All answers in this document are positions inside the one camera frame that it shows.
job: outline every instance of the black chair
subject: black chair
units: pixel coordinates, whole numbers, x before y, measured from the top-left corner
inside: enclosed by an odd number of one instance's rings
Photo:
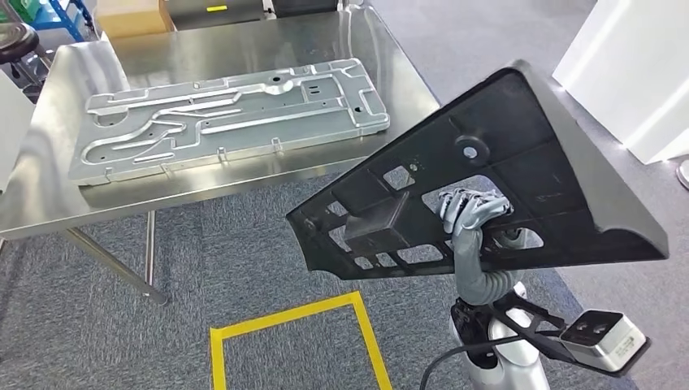
[[[12,75],[23,77],[29,85],[23,88],[24,94],[36,102],[43,87],[43,80],[24,63],[23,58],[38,47],[38,34],[24,23],[0,24],[0,65],[9,63]]]

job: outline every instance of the cardboard box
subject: cardboard box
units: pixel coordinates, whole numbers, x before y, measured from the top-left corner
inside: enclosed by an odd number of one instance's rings
[[[96,21],[109,39],[175,31],[163,0],[98,0]]]

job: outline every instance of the metal sheet part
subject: metal sheet part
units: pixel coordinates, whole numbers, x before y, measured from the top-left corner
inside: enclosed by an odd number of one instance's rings
[[[71,161],[78,185],[362,137],[389,115],[356,58],[92,96]]]
[[[57,51],[0,196],[0,236],[6,239],[346,171],[438,109],[437,99],[370,6],[63,45]],[[81,113],[94,94],[352,57],[366,67],[390,115],[384,132],[108,185],[79,187],[67,178]]]

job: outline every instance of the yellow tape line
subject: yellow tape line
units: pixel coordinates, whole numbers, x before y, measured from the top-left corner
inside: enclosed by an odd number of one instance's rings
[[[206,7],[207,12],[216,12],[216,11],[227,11],[228,6],[208,6]]]
[[[250,319],[243,323],[236,323],[229,327],[220,329],[210,329],[210,359],[211,370],[213,375],[214,390],[227,390],[227,382],[225,378],[225,357],[223,350],[223,340],[234,336],[244,335],[246,333],[260,331],[267,327],[273,327],[281,323],[288,323],[297,319],[303,319],[310,315],[322,313],[324,311],[337,309],[342,306],[352,305],[354,313],[357,315],[359,327],[362,330],[366,349],[368,350],[370,363],[373,366],[375,379],[378,381],[378,386],[381,390],[392,390],[392,384],[388,377],[388,370],[385,369],[383,356],[380,354],[378,342],[375,340],[375,334],[371,321],[368,318],[362,295],[359,291],[350,292],[349,294],[340,295],[338,297],[328,298],[323,301],[310,303],[295,307],[294,309],[281,311],[279,313],[269,314],[265,317]]]

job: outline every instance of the white panel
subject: white panel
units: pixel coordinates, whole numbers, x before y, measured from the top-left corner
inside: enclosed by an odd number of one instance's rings
[[[686,0],[600,0],[553,73],[643,163],[689,126],[687,15]]]
[[[0,191],[5,191],[20,150],[20,142],[28,130],[34,105],[0,71]]]

